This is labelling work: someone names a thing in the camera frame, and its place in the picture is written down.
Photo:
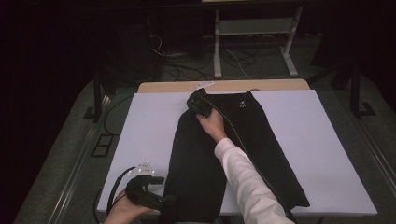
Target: black pants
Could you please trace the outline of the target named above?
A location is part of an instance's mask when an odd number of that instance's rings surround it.
[[[262,106],[251,92],[206,97],[223,114],[225,132],[244,150],[285,211],[309,206],[274,136]],[[226,177],[214,155],[215,141],[188,110],[178,122],[164,195],[177,195],[160,223],[208,222],[219,215]]]

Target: clothing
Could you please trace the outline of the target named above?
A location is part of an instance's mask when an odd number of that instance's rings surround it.
[[[283,207],[262,181],[248,156],[229,138],[217,144],[215,155],[233,188],[245,223],[293,223],[286,218]]]
[[[304,190],[290,168],[259,102],[251,92],[208,94],[206,100],[224,117],[227,136],[249,157],[251,164],[285,211],[309,206]],[[165,206],[159,223],[213,223],[219,215],[226,176],[213,155],[216,142],[203,130],[195,113],[180,117],[163,195],[176,195]]]

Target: white table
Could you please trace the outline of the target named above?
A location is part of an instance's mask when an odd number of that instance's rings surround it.
[[[150,161],[155,175],[167,176],[177,122],[187,110],[190,94],[157,92],[134,96],[97,207],[99,211],[106,210],[109,192],[116,178],[127,168]],[[307,208],[294,208],[295,215],[376,214],[315,91],[253,91],[253,95],[262,105],[311,203]],[[124,177],[119,191],[131,178],[133,176]],[[151,191],[163,195],[163,186],[155,186]],[[221,213],[239,214],[228,184]]]

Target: human hand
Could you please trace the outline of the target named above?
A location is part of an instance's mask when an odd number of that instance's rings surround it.
[[[207,118],[200,114],[197,114],[196,117],[204,128],[204,131],[212,136],[216,143],[227,137],[224,132],[223,116],[215,108],[212,108],[212,111]]]
[[[129,224],[136,217],[151,211],[150,208],[129,201],[125,190],[123,190],[114,200],[113,207],[104,224]]]

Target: white shirt sleeve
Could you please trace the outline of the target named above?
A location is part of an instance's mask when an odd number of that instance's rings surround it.
[[[236,194],[245,223],[293,223],[241,148],[224,138],[216,145],[215,155]]]

